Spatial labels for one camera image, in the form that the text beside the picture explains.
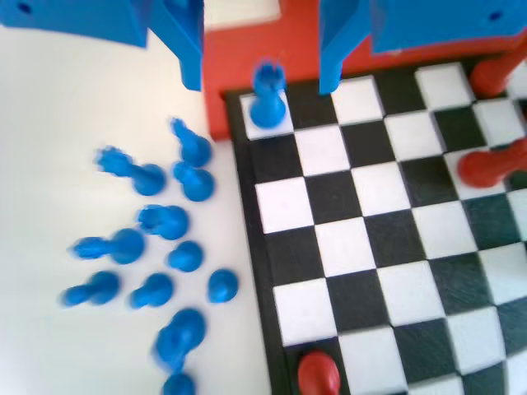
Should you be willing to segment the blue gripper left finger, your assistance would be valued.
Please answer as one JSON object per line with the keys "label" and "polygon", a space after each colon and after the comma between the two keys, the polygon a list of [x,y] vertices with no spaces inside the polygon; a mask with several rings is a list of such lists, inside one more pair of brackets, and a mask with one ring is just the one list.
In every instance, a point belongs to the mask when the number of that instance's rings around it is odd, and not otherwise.
{"label": "blue gripper left finger", "polygon": [[202,89],[203,1],[2,1],[1,24],[141,48],[151,30],[179,59],[183,85]]}

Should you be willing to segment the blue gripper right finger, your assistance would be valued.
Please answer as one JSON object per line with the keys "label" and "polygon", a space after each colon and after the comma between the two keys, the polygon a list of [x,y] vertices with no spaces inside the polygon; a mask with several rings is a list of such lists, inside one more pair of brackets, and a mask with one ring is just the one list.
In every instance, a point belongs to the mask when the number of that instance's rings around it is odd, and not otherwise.
{"label": "blue gripper right finger", "polygon": [[321,1],[319,92],[337,89],[343,61],[366,37],[374,53],[385,53],[525,28],[525,1]]}

